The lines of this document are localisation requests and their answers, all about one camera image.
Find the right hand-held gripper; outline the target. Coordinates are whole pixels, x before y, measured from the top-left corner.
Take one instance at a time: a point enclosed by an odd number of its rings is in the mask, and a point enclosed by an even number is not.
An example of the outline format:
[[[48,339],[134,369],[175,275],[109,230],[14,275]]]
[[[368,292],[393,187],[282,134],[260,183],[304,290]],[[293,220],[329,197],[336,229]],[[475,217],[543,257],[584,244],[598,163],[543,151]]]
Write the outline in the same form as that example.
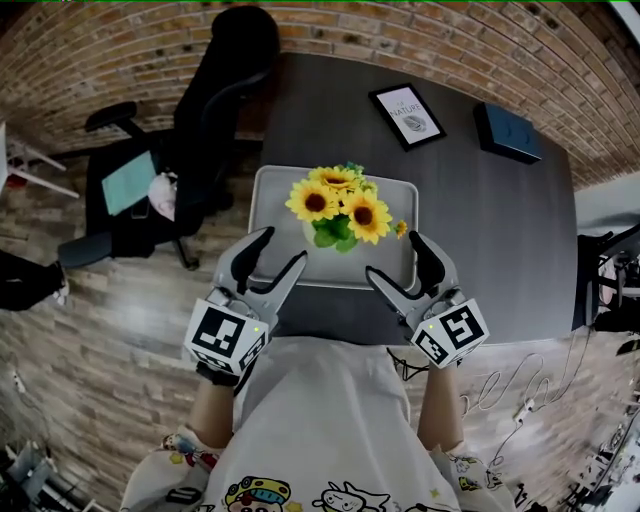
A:
[[[433,240],[413,230],[409,233],[416,253],[419,287],[414,293],[401,288],[383,271],[367,266],[366,280],[389,307],[413,327],[410,343],[439,369],[460,361],[489,337],[489,330],[474,299],[459,288],[442,293],[427,309],[426,295],[440,286],[458,283],[457,270],[448,254]]]

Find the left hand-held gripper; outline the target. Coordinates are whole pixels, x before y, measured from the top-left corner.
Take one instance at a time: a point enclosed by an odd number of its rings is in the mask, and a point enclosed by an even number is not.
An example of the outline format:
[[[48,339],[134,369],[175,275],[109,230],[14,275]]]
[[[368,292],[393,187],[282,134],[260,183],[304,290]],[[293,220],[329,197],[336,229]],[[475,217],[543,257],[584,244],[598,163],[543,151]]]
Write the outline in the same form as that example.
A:
[[[261,228],[229,247],[218,258],[216,287],[207,298],[196,301],[184,347],[214,370],[244,373],[268,345],[278,312],[306,267],[308,253],[303,250],[269,285],[248,288],[248,279],[274,233],[272,226]]]

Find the grey tray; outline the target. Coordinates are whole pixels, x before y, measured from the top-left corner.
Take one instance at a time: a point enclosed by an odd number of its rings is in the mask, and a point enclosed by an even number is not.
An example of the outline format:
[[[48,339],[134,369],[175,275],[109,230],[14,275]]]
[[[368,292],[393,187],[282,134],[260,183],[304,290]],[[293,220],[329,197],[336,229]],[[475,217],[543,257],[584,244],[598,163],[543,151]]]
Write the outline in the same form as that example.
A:
[[[365,267],[376,267],[409,290],[416,281],[416,255],[407,236],[390,233],[378,244],[360,242],[347,253],[319,248],[313,243],[312,228],[286,207],[293,184],[306,178],[304,167],[265,165],[255,177],[251,201],[250,232],[272,226],[275,233],[263,249],[251,278],[267,283],[284,264],[305,250],[306,267],[298,280],[301,286],[365,290],[369,287]]]

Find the sunflower bouquet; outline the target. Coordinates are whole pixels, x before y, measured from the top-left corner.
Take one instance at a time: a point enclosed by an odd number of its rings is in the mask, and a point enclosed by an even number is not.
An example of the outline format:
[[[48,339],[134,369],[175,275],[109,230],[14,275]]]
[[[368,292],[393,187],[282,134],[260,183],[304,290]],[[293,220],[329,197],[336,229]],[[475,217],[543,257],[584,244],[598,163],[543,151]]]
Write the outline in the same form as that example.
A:
[[[393,218],[364,167],[352,162],[313,168],[292,185],[285,206],[311,230],[314,246],[341,254],[360,243],[377,245],[391,233],[402,238],[409,230],[405,220]]]

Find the person's right forearm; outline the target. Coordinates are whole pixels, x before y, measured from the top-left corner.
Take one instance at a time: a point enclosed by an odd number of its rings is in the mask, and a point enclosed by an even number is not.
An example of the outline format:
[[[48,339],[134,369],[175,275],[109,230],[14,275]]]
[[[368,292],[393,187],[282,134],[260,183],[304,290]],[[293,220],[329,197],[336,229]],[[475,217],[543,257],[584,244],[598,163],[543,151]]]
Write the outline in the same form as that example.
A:
[[[457,368],[432,367],[424,392],[417,436],[429,451],[450,451],[464,441],[462,400],[458,390]]]

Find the person's left forearm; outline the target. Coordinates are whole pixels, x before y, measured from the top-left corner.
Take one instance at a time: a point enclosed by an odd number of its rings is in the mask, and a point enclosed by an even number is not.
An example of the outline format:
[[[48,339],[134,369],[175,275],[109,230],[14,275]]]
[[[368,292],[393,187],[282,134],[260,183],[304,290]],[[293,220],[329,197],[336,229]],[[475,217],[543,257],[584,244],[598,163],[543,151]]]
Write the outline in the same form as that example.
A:
[[[214,385],[208,380],[199,384],[187,422],[205,445],[225,448],[233,437],[234,390]]]

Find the pink plush toy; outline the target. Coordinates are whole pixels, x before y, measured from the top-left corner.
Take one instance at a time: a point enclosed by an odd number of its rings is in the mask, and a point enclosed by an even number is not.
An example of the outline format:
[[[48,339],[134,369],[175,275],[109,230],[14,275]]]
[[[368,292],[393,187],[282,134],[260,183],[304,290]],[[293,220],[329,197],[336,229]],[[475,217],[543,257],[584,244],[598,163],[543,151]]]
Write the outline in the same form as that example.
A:
[[[161,173],[149,185],[148,199],[154,210],[171,222],[175,221],[177,176]]]

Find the teal book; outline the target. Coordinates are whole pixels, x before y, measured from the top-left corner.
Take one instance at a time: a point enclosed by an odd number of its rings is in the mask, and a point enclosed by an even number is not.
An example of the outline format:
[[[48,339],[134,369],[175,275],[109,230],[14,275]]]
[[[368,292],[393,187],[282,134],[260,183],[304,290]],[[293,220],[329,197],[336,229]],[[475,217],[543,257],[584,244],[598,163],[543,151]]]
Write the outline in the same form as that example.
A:
[[[111,216],[122,213],[148,196],[156,177],[151,152],[146,151],[102,180],[106,208]]]

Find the person's white cartoon shirt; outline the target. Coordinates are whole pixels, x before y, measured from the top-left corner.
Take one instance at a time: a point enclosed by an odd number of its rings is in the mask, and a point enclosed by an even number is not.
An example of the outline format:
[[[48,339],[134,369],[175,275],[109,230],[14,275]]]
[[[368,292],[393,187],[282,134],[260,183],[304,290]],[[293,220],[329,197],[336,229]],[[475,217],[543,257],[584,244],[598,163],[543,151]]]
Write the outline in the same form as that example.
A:
[[[386,350],[272,341],[225,448],[183,426],[133,472],[119,512],[516,512],[469,453],[427,450]]]

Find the black framed leaf picture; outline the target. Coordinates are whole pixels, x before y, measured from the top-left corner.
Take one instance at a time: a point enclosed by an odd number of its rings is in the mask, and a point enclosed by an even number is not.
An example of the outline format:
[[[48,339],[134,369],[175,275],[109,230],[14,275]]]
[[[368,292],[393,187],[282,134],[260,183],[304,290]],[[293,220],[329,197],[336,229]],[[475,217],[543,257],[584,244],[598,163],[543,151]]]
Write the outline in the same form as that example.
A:
[[[411,83],[368,93],[405,152],[442,139],[446,132]]]

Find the black desk chair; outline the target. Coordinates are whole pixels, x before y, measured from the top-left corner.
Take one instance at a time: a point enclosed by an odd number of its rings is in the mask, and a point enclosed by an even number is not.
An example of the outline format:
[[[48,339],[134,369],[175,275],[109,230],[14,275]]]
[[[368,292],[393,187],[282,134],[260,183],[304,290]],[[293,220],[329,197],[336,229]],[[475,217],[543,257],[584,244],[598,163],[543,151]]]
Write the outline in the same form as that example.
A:
[[[572,328],[640,335],[640,224],[577,242]]]

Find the dark blue box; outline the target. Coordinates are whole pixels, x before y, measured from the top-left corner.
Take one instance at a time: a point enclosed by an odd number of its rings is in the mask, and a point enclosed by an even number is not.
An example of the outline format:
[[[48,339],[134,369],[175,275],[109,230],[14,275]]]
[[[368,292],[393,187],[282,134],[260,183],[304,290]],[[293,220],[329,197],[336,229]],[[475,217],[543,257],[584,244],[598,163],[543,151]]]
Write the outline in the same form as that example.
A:
[[[530,121],[489,103],[477,104],[473,116],[483,151],[527,165],[541,160],[538,134]]]

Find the black high-back office chair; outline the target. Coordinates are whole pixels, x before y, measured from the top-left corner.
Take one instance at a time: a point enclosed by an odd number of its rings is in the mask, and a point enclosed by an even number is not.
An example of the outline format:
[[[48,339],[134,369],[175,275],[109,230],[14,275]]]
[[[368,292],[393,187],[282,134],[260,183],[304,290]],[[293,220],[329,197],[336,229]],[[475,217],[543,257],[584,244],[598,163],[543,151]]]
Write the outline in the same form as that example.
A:
[[[233,197],[226,174],[241,106],[267,78],[280,52],[278,27],[257,6],[229,7],[211,25],[211,40],[180,99],[169,129],[146,132],[136,125],[136,103],[103,108],[85,122],[86,132],[116,126],[128,137],[88,151],[85,234],[63,243],[58,260],[78,268],[105,258],[147,258],[163,243],[173,244],[182,266],[195,270],[182,238],[206,217],[229,209]],[[105,179],[135,158],[149,155],[155,176],[177,178],[175,214],[168,219],[148,197],[117,214],[108,211]]]

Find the white side table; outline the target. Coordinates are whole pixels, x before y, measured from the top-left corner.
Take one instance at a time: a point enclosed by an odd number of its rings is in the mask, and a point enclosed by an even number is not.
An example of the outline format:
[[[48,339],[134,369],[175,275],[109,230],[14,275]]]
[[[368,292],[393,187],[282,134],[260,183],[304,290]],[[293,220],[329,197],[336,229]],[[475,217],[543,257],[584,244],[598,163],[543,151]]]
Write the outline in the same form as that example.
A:
[[[80,198],[78,192],[33,174],[30,171],[32,161],[36,164],[44,163],[61,172],[67,171],[65,165],[45,155],[18,135],[10,133],[7,123],[0,121],[0,194],[6,187],[9,178],[16,177],[26,183],[44,187],[73,199]]]

